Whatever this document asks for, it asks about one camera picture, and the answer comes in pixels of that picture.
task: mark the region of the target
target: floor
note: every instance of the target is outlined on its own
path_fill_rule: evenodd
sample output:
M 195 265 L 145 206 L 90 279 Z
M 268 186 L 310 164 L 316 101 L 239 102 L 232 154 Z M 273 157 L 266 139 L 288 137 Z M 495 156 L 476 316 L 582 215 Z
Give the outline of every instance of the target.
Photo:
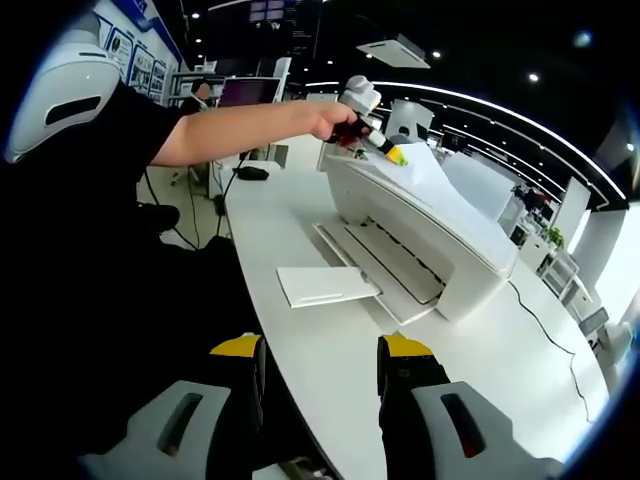
M 173 205 L 180 210 L 180 221 L 178 222 L 177 228 L 190 242 L 197 245 L 198 239 L 194 228 L 194 216 L 189 196 L 189 186 L 184 171 L 184 168 L 147 168 L 151 186 L 158 200 L 161 204 Z M 174 186 L 171 186 L 174 173 L 183 175 Z M 195 225 L 197 225 L 198 228 L 200 246 L 202 247 L 215 235 L 218 216 L 216 215 L 213 202 L 206 197 L 206 189 L 203 186 L 195 186 L 195 183 L 192 177 L 191 186 L 196 213 Z M 154 203 L 144 178 L 138 184 L 138 200 L 143 203 Z M 225 236 L 228 233 L 229 226 L 226 218 L 223 218 L 220 225 L 220 234 Z M 184 242 L 175 233 L 169 232 L 163 237 L 163 240 L 184 246 Z

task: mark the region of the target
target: white desk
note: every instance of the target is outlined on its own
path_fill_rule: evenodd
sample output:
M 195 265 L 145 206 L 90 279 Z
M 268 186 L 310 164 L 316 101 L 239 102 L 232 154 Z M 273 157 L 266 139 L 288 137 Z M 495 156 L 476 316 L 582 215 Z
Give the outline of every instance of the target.
M 371 300 L 292 310 L 276 274 L 277 267 L 332 262 L 311 226 L 337 217 L 325 175 L 284 171 L 266 182 L 238 181 L 227 211 L 267 342 L 317 443 L 344 478 L 386 478 L 376 347 L 397 325 Z M 608 394 L 578 326 L 523 264 L 513 282 L 549 334 L 578 352 L 574 371 L 593 421 Z M 533 455 L 564 461 L 589 429 L 569 356 L 546 340 L 510 286 L 474 318 L 453 324 L 433 312 L 401 331 L 431 347 L 452 381 L 467 381 L 507 414 Z

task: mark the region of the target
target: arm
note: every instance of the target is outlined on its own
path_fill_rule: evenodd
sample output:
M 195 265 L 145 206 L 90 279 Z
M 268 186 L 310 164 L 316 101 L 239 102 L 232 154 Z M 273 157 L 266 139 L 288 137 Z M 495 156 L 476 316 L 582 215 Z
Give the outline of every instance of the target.
M 151 163 L 178 167 L 210 162 L 306 133 L 328 140 L 335 124 L 355 121 L 353 110 L 337 102 L 295 101 L 210 110 L 182 117 Z

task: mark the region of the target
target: computer mouse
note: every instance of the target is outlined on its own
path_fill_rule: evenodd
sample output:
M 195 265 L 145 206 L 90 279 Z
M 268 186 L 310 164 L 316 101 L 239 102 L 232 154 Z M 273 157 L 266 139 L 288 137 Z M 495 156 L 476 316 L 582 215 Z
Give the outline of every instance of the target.
M 234 172 L 240 180 L 266 180 L 269 178 L 269 172 L 256 167 L 234 168 Z

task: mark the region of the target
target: printer paper tray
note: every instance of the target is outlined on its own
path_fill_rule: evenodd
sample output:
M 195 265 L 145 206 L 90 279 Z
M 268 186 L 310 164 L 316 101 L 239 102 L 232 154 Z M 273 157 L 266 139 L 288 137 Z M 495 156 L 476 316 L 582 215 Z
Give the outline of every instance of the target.
M 433 310 L 444 285 L 386 233 L 342 222 L 314 228 L 345 265 L 360 267 L 381 290 L 375 299 L 400 325 Z

